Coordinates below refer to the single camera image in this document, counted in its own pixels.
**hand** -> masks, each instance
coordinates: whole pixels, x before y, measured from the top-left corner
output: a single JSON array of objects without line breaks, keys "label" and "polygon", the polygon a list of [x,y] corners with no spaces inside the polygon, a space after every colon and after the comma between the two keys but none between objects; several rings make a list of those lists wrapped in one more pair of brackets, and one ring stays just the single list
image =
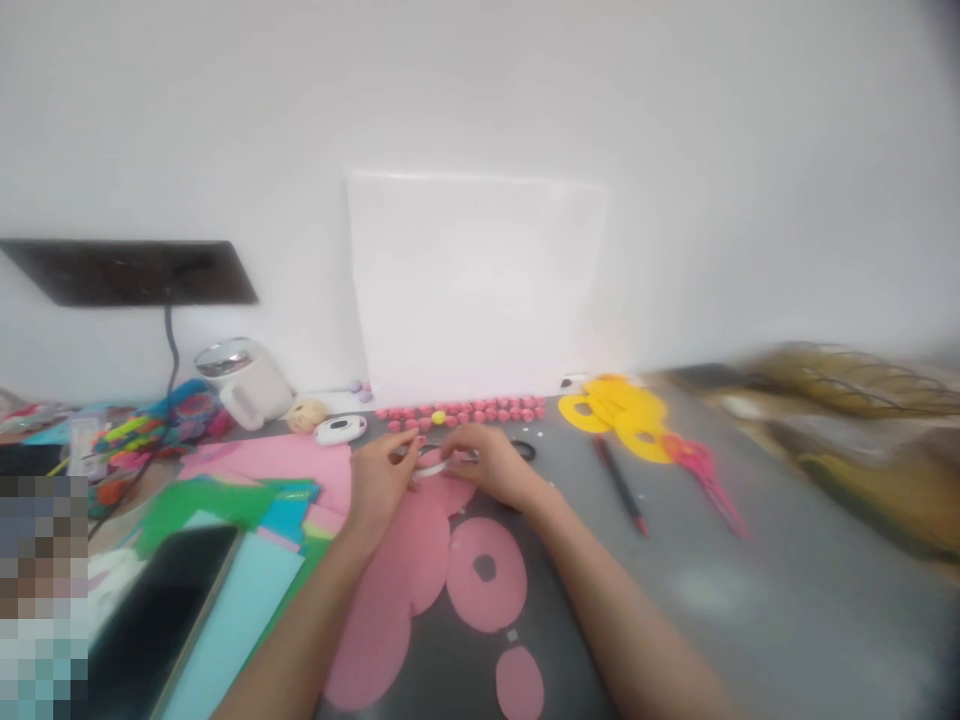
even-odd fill
[{"label": "hand", "polygon": [[[417,430],[383,435],[350,455],[350,513],[346,526],[380,544],[393,522],[419,459]],[[397,450],[407,445],[401,459]]]},{"label": "hand", "polygon": [[454,450],[476,450],[479,462],[451,463],[445,471],[447,474],[472,482],[520,512],[525,512],[548,487],[500,428],[461,425],[443,441],[440,456],[446,459]]}]

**white paper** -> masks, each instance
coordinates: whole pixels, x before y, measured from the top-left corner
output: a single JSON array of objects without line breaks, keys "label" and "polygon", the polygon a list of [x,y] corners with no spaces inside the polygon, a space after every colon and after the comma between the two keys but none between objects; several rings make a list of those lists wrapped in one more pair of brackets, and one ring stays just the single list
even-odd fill
[{"label": "white paper", "polygon": [[577,362],[607,193],[549,180],[347,179],[378,405],[547,395]]}]

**mug handle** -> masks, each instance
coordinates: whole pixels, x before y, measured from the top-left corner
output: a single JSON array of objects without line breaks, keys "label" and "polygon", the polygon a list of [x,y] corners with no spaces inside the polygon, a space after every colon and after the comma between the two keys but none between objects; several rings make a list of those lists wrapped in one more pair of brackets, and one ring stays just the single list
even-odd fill
[{"label": "mug handle", "polygon": [[223,388],[220,391],[220,402],[244,430],[259,430],[266,421],[263,414],[254,409],[253,403],[249,401],[239,385],[228,385]]}]

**pencil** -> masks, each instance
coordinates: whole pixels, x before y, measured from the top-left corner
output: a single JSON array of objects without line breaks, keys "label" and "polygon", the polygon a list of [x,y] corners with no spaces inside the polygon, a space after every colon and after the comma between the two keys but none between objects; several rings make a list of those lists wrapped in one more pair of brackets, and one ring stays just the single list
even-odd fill
[{"label": "pencil", "polygon": [[613,478],[613,484],[617,486],[617,491],[620,493],[620,499],[623,500],[623,504],[627,506],[627,512],[630,513],[630,517],[633,518],[633,524],[637,526],[637,529],[643,533],[644,537],[650,537],[650,534],[647,532],[647,523],[643,519],[643,513],[640,512],[640,506],[637,505],[637,501],[634,499],[633,495],[630,494],[630,488],[627,487],[627,481],[623,479],[623,475],[620,474],[620,468],[617,467],[617,464],[613,460],[613,456],[610,454],[610,448],[607,445],[607,441],[604,440],[600,435],[593,436],[593,444],[597,448],[597,455],[600,456],[600,461],[603,463],[604,467],[607,468],[607,472],[610,474],[610,477]]}]

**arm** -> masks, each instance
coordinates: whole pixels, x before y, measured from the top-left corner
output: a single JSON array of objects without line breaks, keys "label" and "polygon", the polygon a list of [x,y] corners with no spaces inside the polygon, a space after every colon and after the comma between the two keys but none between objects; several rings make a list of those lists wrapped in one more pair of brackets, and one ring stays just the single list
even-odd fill
[{"label": "arm", "polygon": [[447,472],[524,513],[553,558],[604,684],[625,717],[737,717],[719,678],[633,578],[517,454],[502,431],[458,428],[443,453],[475,449]]},{"label": "arm", "polygon": [[313,716],[340,643],[353,593],[406,492],[418,454],[391,454],[417,431],[385,435],[350,456],[346,524],[257,654],[237,677],[213,720],[301,720]]}]

